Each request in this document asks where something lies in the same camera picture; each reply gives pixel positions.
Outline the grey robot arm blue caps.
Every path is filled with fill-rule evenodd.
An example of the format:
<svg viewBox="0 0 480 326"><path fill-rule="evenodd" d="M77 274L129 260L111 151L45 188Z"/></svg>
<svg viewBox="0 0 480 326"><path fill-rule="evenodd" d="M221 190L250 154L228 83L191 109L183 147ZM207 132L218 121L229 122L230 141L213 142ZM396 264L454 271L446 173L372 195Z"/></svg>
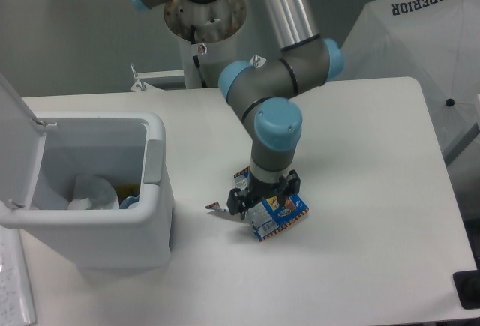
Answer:
<svg viewBox="0 0 480 326"><path fill-rule="evenodd" d="M234 59L233 38L245 23L244 0L131 0L140 10L163 7L182 52L189 88L218 87L252 138L247 186L229 193L231 214L246 214L276 197L281 205L300 189L290 169L302 133L293 98L324 85L344 68L338 45L320 36L308 0L265 0L281 56L260 67Z"/></svg>

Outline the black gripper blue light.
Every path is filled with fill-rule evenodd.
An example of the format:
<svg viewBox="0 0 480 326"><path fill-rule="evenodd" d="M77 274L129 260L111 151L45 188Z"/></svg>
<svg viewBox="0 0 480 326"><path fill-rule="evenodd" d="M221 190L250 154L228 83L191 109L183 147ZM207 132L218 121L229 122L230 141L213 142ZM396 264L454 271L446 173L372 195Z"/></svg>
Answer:
<svg viewBox="0 0 480 326"><path fill-rule="evenodd" d="M241 220L245 220L247 210L263 199L276 196L279 205L281 207L285 206L291 195L299 193L300 186L301 179L294 169L287 176L280 176L274 183L261 181L254 174L249 174L247 189L231 189L226 204L231 215L240 214Z"/></svg>

